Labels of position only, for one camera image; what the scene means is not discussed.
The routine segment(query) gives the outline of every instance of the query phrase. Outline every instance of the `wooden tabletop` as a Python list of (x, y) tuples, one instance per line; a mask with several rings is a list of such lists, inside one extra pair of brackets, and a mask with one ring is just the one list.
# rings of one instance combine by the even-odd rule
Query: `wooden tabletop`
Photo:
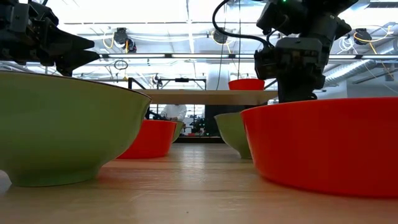
[(183, 105), (261, 105), (275, 97), (277, 91), (238, 90), (137, 90), (152, 98), (153, 104)]
[(2, 224), (397, 222), (398, 200), (279, 186), (224, 144), (174, 144), (169, 157), (113, 161), (58, 187), (13, 187), (0, 172)]

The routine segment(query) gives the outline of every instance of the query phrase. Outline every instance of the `wooden table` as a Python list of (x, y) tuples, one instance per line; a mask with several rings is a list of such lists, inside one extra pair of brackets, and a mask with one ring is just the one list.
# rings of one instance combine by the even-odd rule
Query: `wooden table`
[(79, 184), (10, 185), (0, 173), (2, 224), (398, 222), (398, 200), (278, 186), (224, 144), (174, 144), (169, 157), (110, 162)]
[(152, 98), (153, 104), (261, 105), (278, 96), (277, 91), (240, 90), (136, 90)]

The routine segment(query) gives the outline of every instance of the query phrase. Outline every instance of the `ductwork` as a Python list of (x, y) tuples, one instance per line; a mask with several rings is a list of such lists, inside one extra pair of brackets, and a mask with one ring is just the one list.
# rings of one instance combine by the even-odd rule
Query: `ductwork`
[[(389, 41), (377, 48), (378, 54), (398, 54), (398, 38)], [(335, 85), (357, 74), (374, 69), (377, 63), (374, 60), (360, 60), (348, 65), (340, 65), (323, 75), (326, 76), (325, 86)]]

